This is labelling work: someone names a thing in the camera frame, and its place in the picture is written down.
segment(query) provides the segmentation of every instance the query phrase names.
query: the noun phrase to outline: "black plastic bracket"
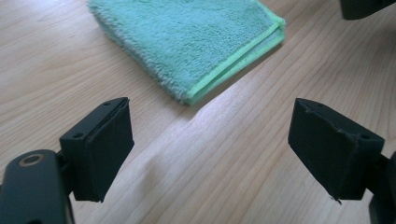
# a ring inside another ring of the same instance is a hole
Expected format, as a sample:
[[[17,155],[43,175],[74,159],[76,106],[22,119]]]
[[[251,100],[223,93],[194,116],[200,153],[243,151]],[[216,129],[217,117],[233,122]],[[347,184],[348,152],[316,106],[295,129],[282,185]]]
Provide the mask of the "black plastic bracket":
[[[343,17],[346,20],[359,20],[388,7],[396,0],[340,0]]]
[[[381,155],[384,142],[326,105],[295,101],[289,132],[293,151],[335,200],[361,200],[369,189],[372,220],[380,220],[373,223],[381,224],[396,218],[396,153],[391,161]]]
[[[36,150],[7,166],[0,223],[74,223],[68,198],[103,201],[134,146],[128,98],[95,108],[61,139],[62,150]]]

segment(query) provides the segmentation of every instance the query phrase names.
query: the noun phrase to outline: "wood grain surface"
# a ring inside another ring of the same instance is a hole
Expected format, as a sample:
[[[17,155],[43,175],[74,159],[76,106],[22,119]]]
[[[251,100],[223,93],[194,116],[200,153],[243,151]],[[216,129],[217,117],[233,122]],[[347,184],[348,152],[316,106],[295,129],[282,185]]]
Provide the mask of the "wood grain surface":
[[[344,21],[337,0],[262,1],[287,22],[283,45],[185,106],[105,36],[86,1],[1,0],[0,179],[13,158],[60,150],[97,105],[126,96],[134,149],[104,203],[71,195],[77,223],[370,223],[372,194],[332,200],[287,135],[301,97],[395,151],[396,6]]]

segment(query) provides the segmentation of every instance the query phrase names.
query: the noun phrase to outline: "black foam padding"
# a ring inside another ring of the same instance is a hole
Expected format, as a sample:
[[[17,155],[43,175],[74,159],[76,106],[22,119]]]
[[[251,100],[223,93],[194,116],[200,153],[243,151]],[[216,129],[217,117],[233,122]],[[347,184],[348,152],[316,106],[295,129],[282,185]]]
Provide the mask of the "black foam padding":
[[[62,153],[74,169],[73,193],[79,201],[103,201],[134,140],[128,98],[99,105],[65,133]]]
[[[296,99],[289,144],[335,200],[360,200],[364,173],[380,157],[384,139],[326,105]]]

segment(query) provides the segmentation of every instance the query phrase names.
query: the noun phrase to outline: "black device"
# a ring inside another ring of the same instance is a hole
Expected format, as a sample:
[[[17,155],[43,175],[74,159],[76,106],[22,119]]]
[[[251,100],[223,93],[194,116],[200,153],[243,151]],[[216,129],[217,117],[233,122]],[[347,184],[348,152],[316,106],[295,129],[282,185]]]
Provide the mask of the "black device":
[[[61,151],[20,155],[6,168],[0,188],[0,223],[75,223],[68,195],[103,201],[134,140],[128,98],[96,107],[65,133]]]
[[[346,20],[359,20],[388,7],[396,0],[340,0],[343,17]]]
[[[384,142],[326,105],[295,100],[290,147],[335,200],[361,200],[369,189],[373,224],[396,223],[396,153],[383,156]]]

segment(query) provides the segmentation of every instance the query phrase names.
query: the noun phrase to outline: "clamp jaw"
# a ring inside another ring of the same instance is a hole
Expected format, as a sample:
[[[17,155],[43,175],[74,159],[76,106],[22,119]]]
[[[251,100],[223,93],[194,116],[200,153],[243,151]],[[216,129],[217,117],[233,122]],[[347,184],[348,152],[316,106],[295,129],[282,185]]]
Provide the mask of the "clamp jaw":
[[[383,156],[384,142],[326,105],[295,101],[290,147],[336,201],[361,200],[370,190],[373,224],[396,223],[396,153]]]
[[[346,20],[359,20],[388,7],[396,0],[340,0],[343,17]]]
[[[134,140],[128,98],[99,105],[61,139],[11,161],[0,188],[0,223],[75,223],[68,195],[102,202]]]

